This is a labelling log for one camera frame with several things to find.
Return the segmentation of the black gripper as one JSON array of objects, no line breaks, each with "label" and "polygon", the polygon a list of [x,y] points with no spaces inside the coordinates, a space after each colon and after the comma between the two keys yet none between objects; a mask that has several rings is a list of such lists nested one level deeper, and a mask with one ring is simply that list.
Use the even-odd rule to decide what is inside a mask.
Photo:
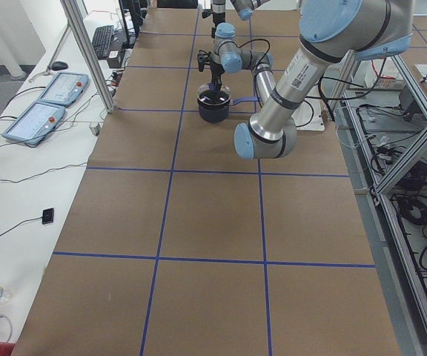
[{"label": "black gripper", "polygon": [[211,90],[221,91],[222,88],[222,74],[224,68],[220,62],[220,59],[214,55],[210,55],[209,65],[211,69]]}]

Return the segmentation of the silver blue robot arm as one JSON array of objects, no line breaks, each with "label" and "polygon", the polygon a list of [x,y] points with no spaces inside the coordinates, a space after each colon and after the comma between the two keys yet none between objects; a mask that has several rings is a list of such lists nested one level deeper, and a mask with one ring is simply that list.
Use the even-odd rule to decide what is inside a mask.
[{"label": "silver blue robot arm", "polygon": [[[231,0],[237,15],[241,20],[246,21],[252,17],[255,9],[268,3],[269,0]],[[215,37],[216,30],[225,22],[226,0],[211,1],[211,8],[202,11],[202,18],[213,16],[213,27],[211,28],[211,38]]]},{"label": "silver blue robot arm", "polygon": [[413,1],[307,1],[299,21],[299,49],[279,81],[263,53],[247,53],[225,21],[225,3],[215,2],[213,62],[227,73],[250,70],[260,87],[262,109],[234,131],[236,153],[243,159],[277,159],[297,140],[294,111],[325,70],[348,51],[356,60],[384,59],[411,44]]}]

